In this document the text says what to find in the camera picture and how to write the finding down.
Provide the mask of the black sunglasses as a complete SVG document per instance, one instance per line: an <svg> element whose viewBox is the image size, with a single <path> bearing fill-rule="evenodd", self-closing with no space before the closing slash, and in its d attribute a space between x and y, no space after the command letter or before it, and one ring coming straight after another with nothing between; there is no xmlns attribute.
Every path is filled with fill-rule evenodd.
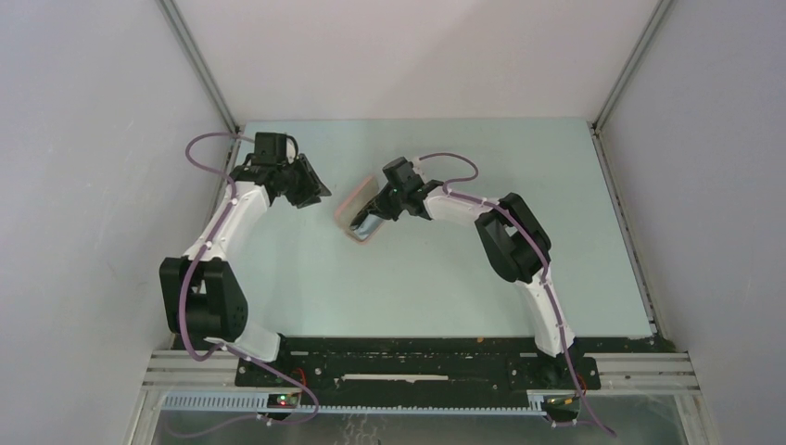
<svg viewBox="0 0 786 445"><path fill-rule="evenodd" d="M349 235L358 242L371 238L386 220L376 215L369 207L363 208L349 223Z"/></svg>

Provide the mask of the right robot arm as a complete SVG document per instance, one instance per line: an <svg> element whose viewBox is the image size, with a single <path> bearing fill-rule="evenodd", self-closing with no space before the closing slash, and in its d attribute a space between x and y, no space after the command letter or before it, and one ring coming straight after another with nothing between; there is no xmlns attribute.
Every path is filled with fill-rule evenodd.
<svg viewBox="0 0 786 445"><path fill-rule="evenodd" d="M396 221L402 212L428 221L466 223L479 236L493 271L523 288L533 316L535 343L546 355L539 375L550 387L571 381L577 367L566 354L575 340L551 276L551 240L525 201L516 193L501 198L477 197L452 188L459 178L427 181L419 161L399 157L383 174L387 183L367 206L367 214Z"/></svg>

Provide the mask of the pink glasses case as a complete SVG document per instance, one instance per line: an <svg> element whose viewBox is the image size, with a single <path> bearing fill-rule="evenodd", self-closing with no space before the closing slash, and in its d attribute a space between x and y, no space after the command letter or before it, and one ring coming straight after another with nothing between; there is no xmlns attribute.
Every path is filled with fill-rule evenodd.
<svg viewBox="0 0 786 445"><path fill-rule="evenodd" d="M374 176L368 176L352 190L347 199L336 209L334 213L334 220L340 231L350 240L358 244L362 245L367 243L377 232L367 241L358 242L349 235L349 223L352 218L359 213L360 210L366 208L368 204L372 203L379 191L380 188L377 179Z"/></svg>

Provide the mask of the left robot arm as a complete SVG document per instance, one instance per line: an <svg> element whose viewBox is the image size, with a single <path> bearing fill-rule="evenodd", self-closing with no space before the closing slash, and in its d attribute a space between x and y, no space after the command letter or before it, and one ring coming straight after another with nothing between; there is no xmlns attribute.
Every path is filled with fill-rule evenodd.
<svg viewBox="0 0 786 445"><path fill-rule="evenodd" d="M197 240L159 266L168 327L194 360L205 361L215 350L232 351L247 361L259 360L258 375L282 386L293 374L292 360L279 352L283 337L254 321L231 261L277 198L303 209L331 193L290 134L256 133L248 140L252 151L229 172L193 157L194 145L204 138L190 141L185 156L223 179L223 196Z"/></svg>

